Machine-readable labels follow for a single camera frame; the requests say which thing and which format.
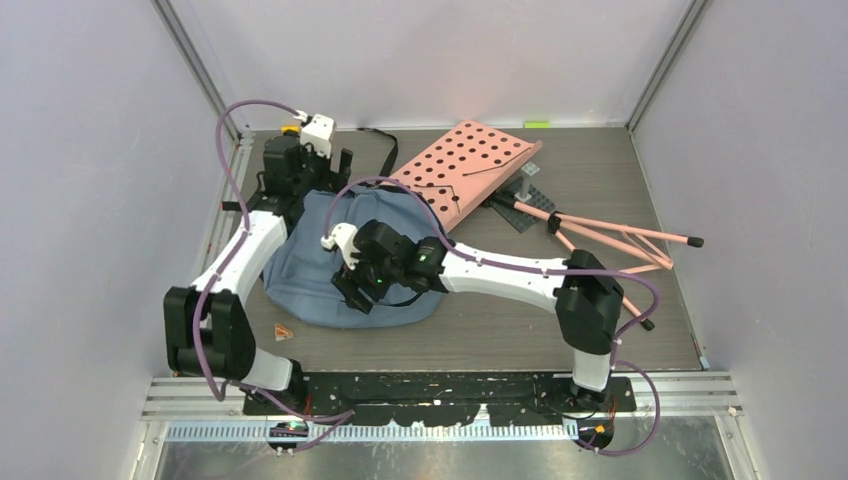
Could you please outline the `blue fabric backpack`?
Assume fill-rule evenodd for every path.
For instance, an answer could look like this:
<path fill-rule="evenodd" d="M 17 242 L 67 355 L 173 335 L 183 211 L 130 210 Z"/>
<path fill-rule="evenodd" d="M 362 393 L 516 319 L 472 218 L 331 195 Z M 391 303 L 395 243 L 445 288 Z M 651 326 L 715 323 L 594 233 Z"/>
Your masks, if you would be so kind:
<path fill-rule="evenodd" d="M 331 277 L 342 266 L 341 259 L 325 252 L 319 242 L 323 221 L 352 221 L 357 225 L 373 214 L 394 222 L 404 233 L 420 239 L 429 230 L 426 215 L 418 211 L 412 197 L 386 189 L 354 189 L 334 204 L 334 195 L 311 192 L 305 211 L 286 244 L 267 262 L 259 279 L 269 299 L 312 325 L 328 328 L 388 328 L 422 321 L 438 308 L 443 296 L 426 293 L 413 304 L 391 305 L 411 298 L 414 292 L 395 285 L 385 303 L 364 314 L 345 305 Z"/>

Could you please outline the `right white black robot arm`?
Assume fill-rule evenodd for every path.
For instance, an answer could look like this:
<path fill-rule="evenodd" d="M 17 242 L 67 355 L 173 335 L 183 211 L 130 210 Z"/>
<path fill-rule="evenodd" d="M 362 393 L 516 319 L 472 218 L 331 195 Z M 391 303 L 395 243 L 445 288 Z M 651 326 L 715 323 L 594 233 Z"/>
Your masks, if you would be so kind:
<path fill-rule="evenodd" d="M 435 236 L 413 241 L 389 225 L 332 226 L 323 249 L 341 255 L 332 278 L 345 304 L 371 311 L 393 285 L 426 293 L 479 293 L 533 305 L 555 315 L 573 350 L 569 403 L 596 410 L 611 395 L 614 334 L 624 292 L 596 257 L 583 250 L 566 259 L 493 254 Z"/>

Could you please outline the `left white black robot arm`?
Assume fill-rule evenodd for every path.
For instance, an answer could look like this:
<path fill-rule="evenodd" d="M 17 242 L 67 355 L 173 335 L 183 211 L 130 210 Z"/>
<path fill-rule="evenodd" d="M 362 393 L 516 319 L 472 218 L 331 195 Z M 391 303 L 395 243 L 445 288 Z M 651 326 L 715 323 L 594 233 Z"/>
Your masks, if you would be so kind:
<path fill-rule="evenodd" d="M 244 217 L 213 263 L 189 286 L 164 296 L 166 355 L 176 373 L 206 380 L 221 401 L 227 386 L 268 391 L 280 412 L 298 412 L 307 398 L 300 363 L 256 344 L 244 303 L 272 255 L 289 240 L 311 192 L 334 195 L 348 184 L 353 153 L 344 148 L 337 169 L 293 133 L 267 140 L 256 188 L 223 209 Z"/>

